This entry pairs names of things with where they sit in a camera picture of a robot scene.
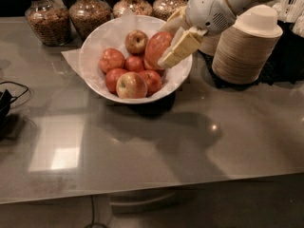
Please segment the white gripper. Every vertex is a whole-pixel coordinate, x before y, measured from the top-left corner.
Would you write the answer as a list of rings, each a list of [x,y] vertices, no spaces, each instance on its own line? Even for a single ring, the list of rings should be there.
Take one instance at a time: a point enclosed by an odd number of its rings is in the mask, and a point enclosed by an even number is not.
[[[186,19],[193,26],[190,29]],[[175,36],[158,65],[162,68],[176,66],[200,48],[207,32],[209,35],[221,34],[236,19],[228,0],[188,0],[187,6],[178,8],[160,28]]]

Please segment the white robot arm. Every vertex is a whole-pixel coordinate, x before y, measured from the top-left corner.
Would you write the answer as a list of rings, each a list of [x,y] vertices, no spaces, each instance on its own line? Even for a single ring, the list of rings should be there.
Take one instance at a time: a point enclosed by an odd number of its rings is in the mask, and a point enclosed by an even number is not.
[[[222,33],[231,27],[244,11],[272,0],[188,0],[160,28],[174,35],[171,46],[158,61],[171,68],[200,48],[203,38]]]

